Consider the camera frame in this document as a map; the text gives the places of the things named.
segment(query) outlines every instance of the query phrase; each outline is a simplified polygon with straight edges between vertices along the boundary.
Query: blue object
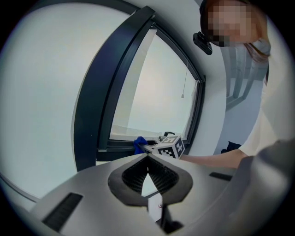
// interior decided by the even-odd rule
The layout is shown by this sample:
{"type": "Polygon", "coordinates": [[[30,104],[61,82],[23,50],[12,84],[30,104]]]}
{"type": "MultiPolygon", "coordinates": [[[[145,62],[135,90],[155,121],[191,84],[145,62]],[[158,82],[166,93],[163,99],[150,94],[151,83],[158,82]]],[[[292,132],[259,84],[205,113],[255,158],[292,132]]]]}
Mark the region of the blue object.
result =
{"type": "Polygon", "coordinates": [[[135,147],[134,155],[144,153],[144,151],[142,151],[142,149],[140,148],[139,144],[148,144],[148,142],[144,139],[144,137],[141,136],[135,139],[133,142],[133,145],[135,147]]]}

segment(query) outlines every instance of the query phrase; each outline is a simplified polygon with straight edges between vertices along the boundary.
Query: ventilation slot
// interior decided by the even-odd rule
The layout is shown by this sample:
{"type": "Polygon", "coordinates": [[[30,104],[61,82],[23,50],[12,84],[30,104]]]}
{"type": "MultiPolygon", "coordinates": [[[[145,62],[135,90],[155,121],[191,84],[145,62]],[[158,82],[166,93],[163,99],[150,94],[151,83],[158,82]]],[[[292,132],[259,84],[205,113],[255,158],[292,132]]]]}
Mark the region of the ventilation slot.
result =
{"type": "Polygon", "coordinates": [[[125,170],[122,174],[122,180],[129,188],[141,195],[143,182],[147,174],[148,159],[144,158],[125,170]]]}
{"type": "Polygon", "coordinates": [[[157,190],[163,194],[178,182],[178,174],[158,161],[149,158],[148,173],[157,190]]]}
{"type": "Polygon", "coordinates": [[[70,193],[61,203],[43,220],[43,223],[49,228],[59,232],[67,219],[73,213],[82,196],[70,193]]]}
{"type": "Polygon", "coordinates": [[[212,172],[209,176],[217,178],[217,179],[222,179],[226,181],[230,181],[232,176],[231,175],[225,175],[217,172],[212,172]]]}

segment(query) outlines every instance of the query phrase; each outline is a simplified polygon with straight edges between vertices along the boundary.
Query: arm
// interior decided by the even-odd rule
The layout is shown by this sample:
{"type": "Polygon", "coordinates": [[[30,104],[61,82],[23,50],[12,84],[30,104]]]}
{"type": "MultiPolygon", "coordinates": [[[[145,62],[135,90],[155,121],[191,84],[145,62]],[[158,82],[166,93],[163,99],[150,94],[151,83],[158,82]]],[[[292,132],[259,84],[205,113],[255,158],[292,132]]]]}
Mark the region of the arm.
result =
{"type": "Polygon", "coordinates": [[[192,163],[207,165],[211,167],[230,167],[237,168],[243,158],[247,157],[240,149],[236,149],[227,153],[213,156],[189,156],[182,155],[180,160],[192,163]]]}

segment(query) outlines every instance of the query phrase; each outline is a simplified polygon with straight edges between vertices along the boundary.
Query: white cube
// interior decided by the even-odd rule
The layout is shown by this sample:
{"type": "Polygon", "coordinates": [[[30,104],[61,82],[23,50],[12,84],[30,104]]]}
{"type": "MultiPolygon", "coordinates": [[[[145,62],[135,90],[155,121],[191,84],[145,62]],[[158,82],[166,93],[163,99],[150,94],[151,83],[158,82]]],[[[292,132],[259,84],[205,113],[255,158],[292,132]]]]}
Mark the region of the white cube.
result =
{"type": "Polygon", "coordinates": [[[166,137],[154,147],[153,153],[179,159],[184,152],[184,144],[180,136],[166,137]]]}

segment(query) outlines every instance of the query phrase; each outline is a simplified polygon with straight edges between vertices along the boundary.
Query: gray plastic surface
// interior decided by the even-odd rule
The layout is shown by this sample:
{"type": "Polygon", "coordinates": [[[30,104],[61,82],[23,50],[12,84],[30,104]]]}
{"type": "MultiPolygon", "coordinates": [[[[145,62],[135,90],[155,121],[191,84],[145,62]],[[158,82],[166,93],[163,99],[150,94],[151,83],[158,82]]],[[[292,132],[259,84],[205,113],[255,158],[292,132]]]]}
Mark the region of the gray plastic surface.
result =
{"type": "Polygon", "coordinates": [[[294,157],[295,139],[277,142],[258,153],[251,166],[251,184],[224,235],[251,235],[273,216],[294,180],[294,157]]]}
{"type": "MultiPolygon", "coordinates": [[[[41,199],[31,213],[43,220],[65,196],[72,192],[82,195],[83,199],[62,227],[60,231],[62,235],[113,236],[118,232],[129,236],[165,235],[165,232],[150,218],[146,207],[124,205],[111,193],[107,185],[107,179],[114,169],[141,155],[122,158],[77,173],[41,199]]],[[[185,169],[193,178],[193,187],[184,201],[168,206],[172,219],[184,225],[175,233],[184,232],[185,226],[200,217],[229,182],[209,176],[211,172],[217,171],[216,168],[195,165],[162,155],[156,156],[185,169]]],[[[224,170],[225,174],[233,172],[229,169],[224,170]]]]}

